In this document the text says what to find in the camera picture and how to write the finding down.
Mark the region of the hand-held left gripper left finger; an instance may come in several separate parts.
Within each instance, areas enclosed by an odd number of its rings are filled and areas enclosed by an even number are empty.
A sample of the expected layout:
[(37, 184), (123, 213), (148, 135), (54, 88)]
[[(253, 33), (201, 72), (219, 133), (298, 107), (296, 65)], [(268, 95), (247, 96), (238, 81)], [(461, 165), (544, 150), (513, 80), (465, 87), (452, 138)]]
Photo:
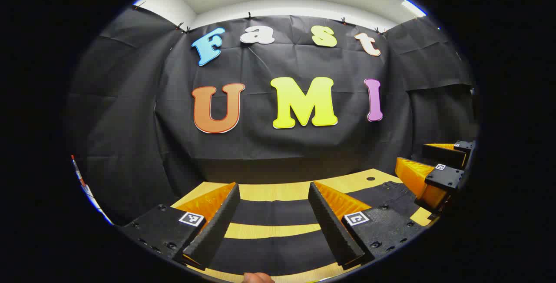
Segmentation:
[(239, 202), (239, 186), (229, 183), (177, 207), (159, 204), (118, 229), (166, 260), (205, 270)]

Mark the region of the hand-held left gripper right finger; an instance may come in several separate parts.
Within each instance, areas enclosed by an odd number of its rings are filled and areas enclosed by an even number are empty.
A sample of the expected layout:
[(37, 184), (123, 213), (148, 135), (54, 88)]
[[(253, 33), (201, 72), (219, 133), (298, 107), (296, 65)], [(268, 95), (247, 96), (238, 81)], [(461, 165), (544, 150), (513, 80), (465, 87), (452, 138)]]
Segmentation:
[(425, 230), (389, 204), (369, 206), (316, 181), (310, 183), (308, 201), (336, 263), (345, 270), (382, 259)]

